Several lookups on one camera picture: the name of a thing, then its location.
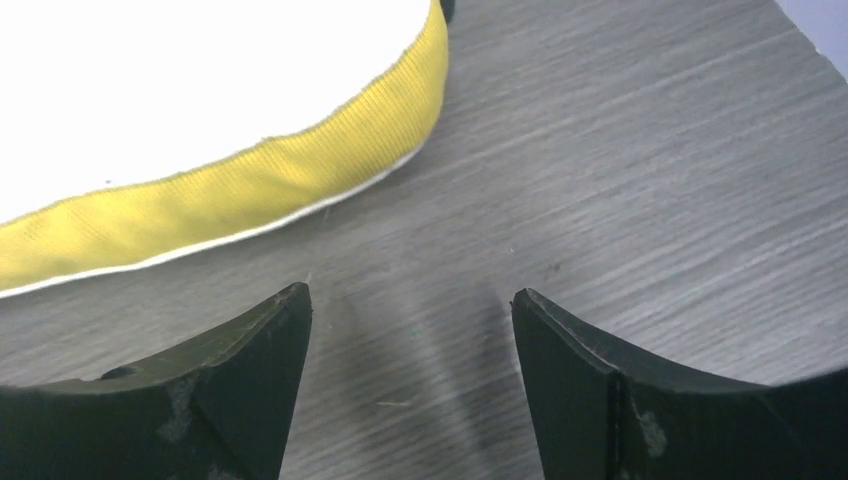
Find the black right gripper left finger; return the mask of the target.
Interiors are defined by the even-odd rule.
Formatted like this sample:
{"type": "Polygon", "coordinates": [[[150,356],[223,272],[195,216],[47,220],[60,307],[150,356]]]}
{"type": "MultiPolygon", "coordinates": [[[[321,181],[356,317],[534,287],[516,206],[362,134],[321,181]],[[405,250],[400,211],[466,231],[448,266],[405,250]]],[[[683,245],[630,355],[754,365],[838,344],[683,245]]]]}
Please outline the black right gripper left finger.
{"type": "Polygon", "coordinates": [[[295,283],[93,380],[1,390],[5,479],[275,479],[312,325],[295,283]]]}

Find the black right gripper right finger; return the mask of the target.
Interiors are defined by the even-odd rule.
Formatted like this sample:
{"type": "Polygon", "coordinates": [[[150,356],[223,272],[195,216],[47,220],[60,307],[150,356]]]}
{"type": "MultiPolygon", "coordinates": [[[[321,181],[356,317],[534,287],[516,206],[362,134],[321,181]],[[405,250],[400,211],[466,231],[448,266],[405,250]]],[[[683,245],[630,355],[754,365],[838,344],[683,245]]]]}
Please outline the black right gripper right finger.
{"type": "Polygon", "coordinates": [[[662,358],[531,289],[512,324],[548,479],[843,479],[847,373],[777,386],[662,358]]]}

